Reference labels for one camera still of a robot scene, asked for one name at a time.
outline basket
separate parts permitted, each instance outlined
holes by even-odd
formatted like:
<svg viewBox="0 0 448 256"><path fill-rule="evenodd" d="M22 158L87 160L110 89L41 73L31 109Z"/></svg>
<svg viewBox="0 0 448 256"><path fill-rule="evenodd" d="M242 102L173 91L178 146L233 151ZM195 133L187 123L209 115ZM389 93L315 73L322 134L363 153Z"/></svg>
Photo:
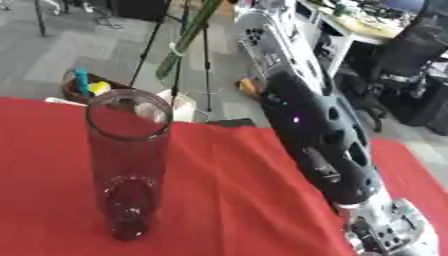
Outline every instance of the basket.
<svg viewBox="0 0 448 256"><path fill-rule="evenodd" d="M107 82L110 84L113 90L116 89L130 89L131 87L127 85L123 85L114 81L110 81L104 77L97 76L91 73L87 74L89 84L90 83L98 83L101 81ZM66 100L74 101L82 104L88 104L90 99L93 97L86 97L81 94L81 92L78 91L78 88L76 86L75 77L73 76L72 70L68 70L65 72L63 80L62 80L62 95Z"/></svg>

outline red table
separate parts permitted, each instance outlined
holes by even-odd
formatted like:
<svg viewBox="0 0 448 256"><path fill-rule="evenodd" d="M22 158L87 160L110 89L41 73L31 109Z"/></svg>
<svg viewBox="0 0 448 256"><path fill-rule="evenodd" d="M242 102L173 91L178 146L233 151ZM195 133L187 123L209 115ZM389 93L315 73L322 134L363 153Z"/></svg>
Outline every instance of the red table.
<svg viewBox="0 0 448 256"><path fill-rule="evenodd" d="M83 109L0 99L0 254L351 255L336 217L270 129L173 125L152 232L112 240L96 210ZM432 221L448 255L448 196L398 143L373 142L394 196Z"/></svg>

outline drinking glass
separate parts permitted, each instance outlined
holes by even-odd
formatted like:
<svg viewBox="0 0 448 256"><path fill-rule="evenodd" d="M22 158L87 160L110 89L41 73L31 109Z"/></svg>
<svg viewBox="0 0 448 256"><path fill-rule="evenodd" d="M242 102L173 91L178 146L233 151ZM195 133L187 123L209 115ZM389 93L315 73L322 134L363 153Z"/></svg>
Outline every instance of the drinking glass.
<svg viewBox="0 0 448 256"><path fill-rule="evenodd" d="M170 105L157 95L114 90L92 99L86 110L97 204L118 240L149 230L165 166Z"/></svg>

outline office chair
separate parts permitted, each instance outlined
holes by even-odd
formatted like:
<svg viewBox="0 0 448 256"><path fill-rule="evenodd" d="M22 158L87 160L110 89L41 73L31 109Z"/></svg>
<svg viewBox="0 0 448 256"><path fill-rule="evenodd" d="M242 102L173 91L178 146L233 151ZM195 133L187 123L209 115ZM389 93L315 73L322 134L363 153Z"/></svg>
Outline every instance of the office chair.
<svg viewBox="0 0 448 256"><path fill-rule="evenodd" d="M365 111L381 132L387 109L377 97L385 90L411 91L418 97L426 86L427 70L448 50L448 1L426 0L417 17L394 39L367 59L354 56L341 91L355 109Z"/></svg>

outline computer monitor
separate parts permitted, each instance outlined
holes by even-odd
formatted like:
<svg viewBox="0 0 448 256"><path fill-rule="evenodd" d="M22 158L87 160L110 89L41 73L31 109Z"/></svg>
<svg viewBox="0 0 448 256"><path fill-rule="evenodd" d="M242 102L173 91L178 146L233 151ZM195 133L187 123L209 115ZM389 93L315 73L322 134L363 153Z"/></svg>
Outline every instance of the computer monitor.
<svg viewBox="0 0 448 256"><path fill-rule="evenodd" d="M418 13L428 0L383 0L383 5L391 9Z"/></svg>

